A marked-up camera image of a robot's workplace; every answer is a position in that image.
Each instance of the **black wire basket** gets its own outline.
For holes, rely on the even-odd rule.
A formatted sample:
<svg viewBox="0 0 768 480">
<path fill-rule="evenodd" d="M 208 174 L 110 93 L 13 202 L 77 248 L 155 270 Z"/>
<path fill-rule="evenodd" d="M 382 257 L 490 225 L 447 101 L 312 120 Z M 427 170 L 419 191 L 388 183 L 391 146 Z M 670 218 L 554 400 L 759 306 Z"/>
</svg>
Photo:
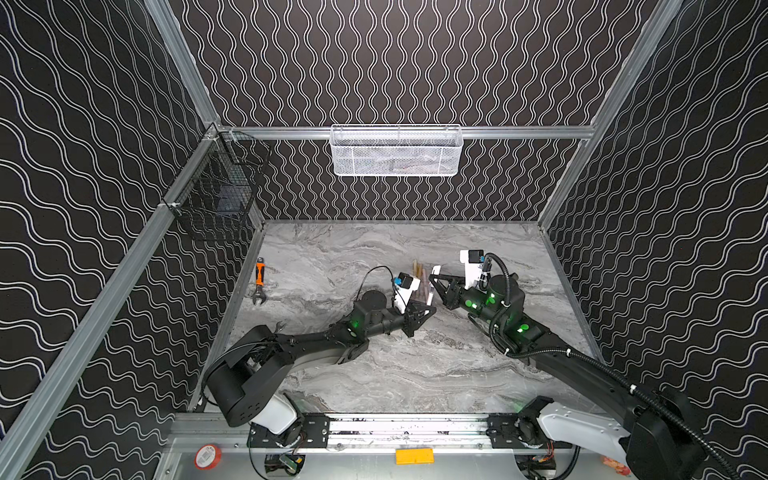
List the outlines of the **black wire basket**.
<svg viewBox="0 0 768 480">
<path fill-rule="evenodd" d="M 171 210 L 194 240 L 250 239 L 254 225 L 249 213 L 268 152 L 245 161 L 217 142 L 206 157 L 187 184 L 184 202 Z"/>
</svg>

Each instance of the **gray marble surface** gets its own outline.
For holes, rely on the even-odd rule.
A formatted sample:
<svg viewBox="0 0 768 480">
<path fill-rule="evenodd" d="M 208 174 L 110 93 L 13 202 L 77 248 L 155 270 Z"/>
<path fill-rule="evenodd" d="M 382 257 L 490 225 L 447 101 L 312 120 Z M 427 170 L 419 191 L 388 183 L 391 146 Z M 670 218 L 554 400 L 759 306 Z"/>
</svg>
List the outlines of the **gray marble surface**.
<svg viewBox="0 0 768 480">
<path fill-rule="evenodd" d="M 261 323 L 282 321 L 284 333 L 325 329 L 349 312 L 372 266 L 397 275 L 418 260 L 462 276 L 458 252 L 466 248 L 499 255 L 520 276 L 525 312 L 588 352 L 538 228 L 507 223 L 271 223 L 260 253 L 269 300 L 254 306 L 246 295 L 230 345 Z M 389 291 L 386 270 L 369 275 L 363 292 L 373 288 Z M 438 312 L 413 338 L 373 337 L 355 361 L 295 372 L 283 390 L 307 411 L 515 412 L 536 395 L 595 409 L 559 380 L 496 352 L 463 310 L 448 311 L 435 298 Z"/>
</svg>

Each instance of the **wall panel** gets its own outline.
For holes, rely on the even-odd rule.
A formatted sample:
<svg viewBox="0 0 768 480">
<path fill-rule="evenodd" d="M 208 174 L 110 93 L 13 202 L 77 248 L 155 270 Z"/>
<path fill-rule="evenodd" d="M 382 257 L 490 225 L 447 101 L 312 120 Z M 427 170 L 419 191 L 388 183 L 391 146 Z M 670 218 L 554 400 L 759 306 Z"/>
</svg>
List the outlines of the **wall panel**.
<svg viewBox="0 0 768 480">
<path fill-rule="evenodd" d="M 253 147 L 239 144 L 236 154 Z M 535 221 L 577 144 L 466 141 L 453 177 L 338 177 L 327 141 L 280 141 L 257 202 L 273 220 Z"/>
<path fill-rule="evenodd" d="M 152 478 L 249 245 L 195 242 L 172 226 L 24 478 Z"/>
<path fill-rule="evenodd" d="M 135 0 L 0 0 L 0 439 L 197 146 Z"/>
<path fill-rule="evenodd" d="M 171 0 L 222 122 L 585 125 L 655 0 Z"/>
<path fill-rule="evenodd" d="M 745 479 L 768 475 L 767 124 L 768 2 L 688 0 L 550 230 L 607 364 L 685 391 Z"/>
</svg>

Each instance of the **metal bracket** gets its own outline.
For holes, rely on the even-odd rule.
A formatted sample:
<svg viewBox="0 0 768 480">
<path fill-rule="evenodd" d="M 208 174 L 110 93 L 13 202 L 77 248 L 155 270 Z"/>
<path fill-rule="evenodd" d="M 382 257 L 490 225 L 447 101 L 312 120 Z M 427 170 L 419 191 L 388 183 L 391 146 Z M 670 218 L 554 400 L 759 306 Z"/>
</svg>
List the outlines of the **metal bracket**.
<svg viewBox="0 0 768 480">
<path fill-rule="evenodd" d="M 322 413 L 303 413 L 304 422 L 301 427 L 301 449 L 325 449 L 328 447 L 328 431 L 330 418 Z M 248 445 L 253 449 L 284 449 L 288 445 L 280 443 L 280 436 L 275 435 L 261 425 L 252 425 Z"/>
<path fill-rule="evenodd" d="M 494 449 L 524 449 L 526 448 L 518 439 L 520 432 L 515 426 L 517 415 L 489 415 L 488 430 L 485 434 L 491 439 L 491 447 Z"/>
</svg>

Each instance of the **aluminum frame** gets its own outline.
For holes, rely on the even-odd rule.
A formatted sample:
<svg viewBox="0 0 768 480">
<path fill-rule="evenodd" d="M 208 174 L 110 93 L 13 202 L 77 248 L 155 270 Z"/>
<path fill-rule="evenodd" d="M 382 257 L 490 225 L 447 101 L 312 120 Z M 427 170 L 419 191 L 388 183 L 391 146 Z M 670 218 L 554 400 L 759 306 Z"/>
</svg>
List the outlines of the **aluminum frame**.
<svg viewBox="0 0 768 480">
<path fill-rule="evenodd" d="M 568 275 L 565 274 L 565 270 L 563 270 L 563 266 L 558 258 L 558 253 L 554 251 L 554 245 L 552 245 L 552 242 L 549 240 L 549 234 L 541 228 L 539 229 L 539 233 L 541 234 L 541 241 L 544 242 L 544 247 L 547 249 L 547 253 L 549 253 L 549 258 L 554 266 L 554 271 L 558 273 L 560 284 L 563 286 L 563 290 L 565 290 L 565 296 L 568 297 L 571 309 L 574 311 L 574 315 L 576 315 L 576 320 L 581 327 L 581 332 L 587 339 L 589 350 L 592 353 L 591 357 L 599 360 L 601 363 L 605 363 L 605 358 L 603 358 L 603 353 L 600 351 L 598 341 L 594 338 L 594 335 L 589 328 L 587 317 L 581 310 L 581 303 L 578 301 L 573 287 L 571 287 L 571 281 L 568 279 Z"/>
<path fill-rule="evenodd" d="M 436 454 L 538 455 L 546 449 L 494 449 L 485 434 L 484 413 L 329 413 L 328 447 L 298 453 L 379 454 L 422 446 Z M 205 443 L 222 452 L 247 453 L 248 424 L 231 428 L 220 413 L 179 413 L 168 436 L 164 456 L 195 453 Z M 283 453 L 283 449 L 252 448 L 257 453 Z"/>
<path fill-rule="evenodd" d="M 181 33 L 181 26 L 168 0 L 144 0 L 157 31 L 165 42 L 170 58 L 179 71 L 181 81 L 192 99 L 197 115 L 205 124 L 220 124 L 219 114 L 210 99 L 208 89 L 197 69 L 189 45 Z"/>
<path fill-rule="evenodd" d="M 166 202 L 184 201 L 181 196 L 184 187 L 206 157 L 216 137 L 215 129 L 209 128 L 164 195 Z M 22 476 L 175 218 L 165 203 L 157 205 L 22 413 L 0 442 L 0 478 L 17 480 Z"/>
<path fill-rule="evenodd" d="M 331 127 L 222 127 L 224 131 L 243 133 L 259 140 L 329 140 Z M 594 127 L 466 127 L 465 140 L 504 140 L 535 138 L 592 138 Z"/>
<path fill-rule="evenodd" d="M 677 12 L 682 4 L 683 0 L 659 0 L 645 25 L 643 25 L 632 51 L 624 60 L 616 80 L 614 80 L 611 89 L 603 100 L 603 104 L 598 109 L 594 119 L 592 119 L 594 134 L 587 141 L 579 143 L 574 156 L 568 163 L 560 181 L 554 188 L 554 192 L 549 197 L 547 205 L 541 212 L 539 224 L 544 230 L 549 230 L 560 207 L 565 203 L 571 189 L 581 175 L 581 171 L 587 166 L 589 159 L 592 157 L 595 148 L 602 141 L 608 127 L 613 124 L 621 106 L 627 100 L 632 88 L 637 83 L 637 79 L 645 69 L 645 65 L 656 51 L 656 47 L 664 36 L 664 32 L 667 31 L 670 23 L 677 16 Z"/>
</svg>

